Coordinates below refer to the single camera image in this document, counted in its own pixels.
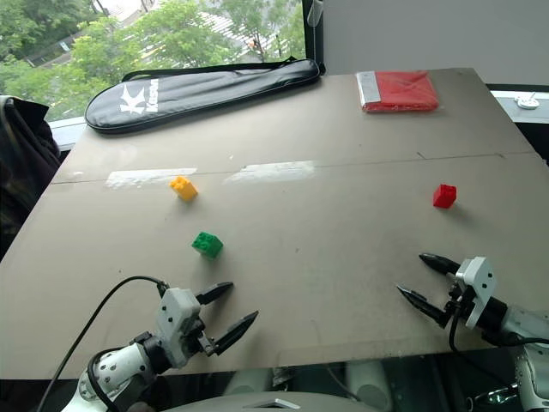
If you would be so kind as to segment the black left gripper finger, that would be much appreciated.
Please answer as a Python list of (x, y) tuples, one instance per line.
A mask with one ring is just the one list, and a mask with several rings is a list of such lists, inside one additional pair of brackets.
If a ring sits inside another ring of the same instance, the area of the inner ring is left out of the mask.
[(233, 287), (232, 282), (215, 283), (209, 288), (204, 289), (196, 295), (196, 300), (202, 306), (208, 305), (219, 299), (225, 292)]
[(256, 320), (259, 311), (254, 311), (233, 324), (227, 331), (215, 341), (214, 353), (221, 355), (236, 343)]

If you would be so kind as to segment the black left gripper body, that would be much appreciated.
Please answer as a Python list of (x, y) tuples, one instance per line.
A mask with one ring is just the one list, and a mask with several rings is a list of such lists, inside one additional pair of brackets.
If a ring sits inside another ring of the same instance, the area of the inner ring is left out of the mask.
[(205, 334), (205, 324), (198, 318), (185, 332), (184, 341), (188, 356), (204, 353), (211, 356), (215, 353), (215, 342)]

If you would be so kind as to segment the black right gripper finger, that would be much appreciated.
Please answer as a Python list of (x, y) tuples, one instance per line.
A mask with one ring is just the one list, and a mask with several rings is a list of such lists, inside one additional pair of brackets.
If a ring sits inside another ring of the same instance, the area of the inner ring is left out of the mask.
[(432, 253), (420, 253), (419, 259), (432, 270), (441, 275), (455, 275), (460, 268), (460, 264), (453, 260)]
[(431, 303), (428, 302), (427, 298), (423, 295), (408, 289), (400, 285), (396, 286), (401, 295), (417, 310), (425, 314), (427, 317), (434, 320), (438, 326), (445, 328), (449, 322), (450, 314), (446, 311), (443, 311)]

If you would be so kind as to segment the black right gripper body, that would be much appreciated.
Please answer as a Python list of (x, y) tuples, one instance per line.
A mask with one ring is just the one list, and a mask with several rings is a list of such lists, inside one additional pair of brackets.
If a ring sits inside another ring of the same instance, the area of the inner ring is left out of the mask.
[(468, 285), (454, 273), (444, 274), (451, 281), (448, 296), (449, 301), (444, 305), (444, 316), (452, 318), (458, 314), (460, 318), (467, 318), (474, 308), (474, 294), (467, 292)]

